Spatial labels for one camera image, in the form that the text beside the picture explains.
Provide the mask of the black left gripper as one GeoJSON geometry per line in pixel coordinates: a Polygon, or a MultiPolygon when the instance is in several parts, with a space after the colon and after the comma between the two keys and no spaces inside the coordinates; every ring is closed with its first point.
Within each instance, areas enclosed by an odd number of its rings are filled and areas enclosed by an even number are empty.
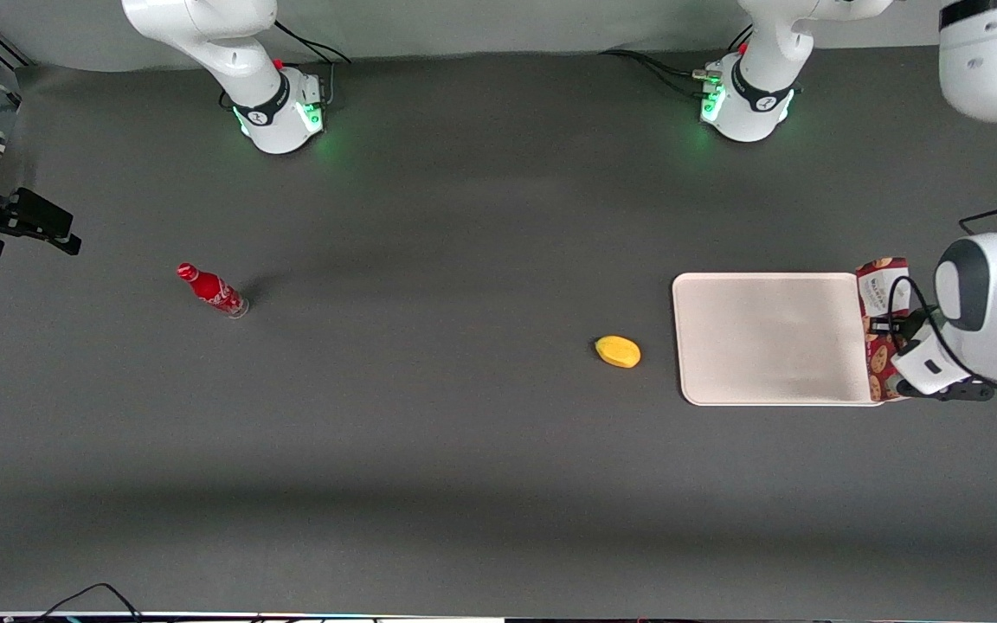
{"type": "Polygon", "coordinates": [[[945,350],[944,339],[936,335],[943,319],[937,308],[869,318],[870,337],[895,335],[894,399],[986,401],[994,397],[992,388],[962,371],[945,350]]]}

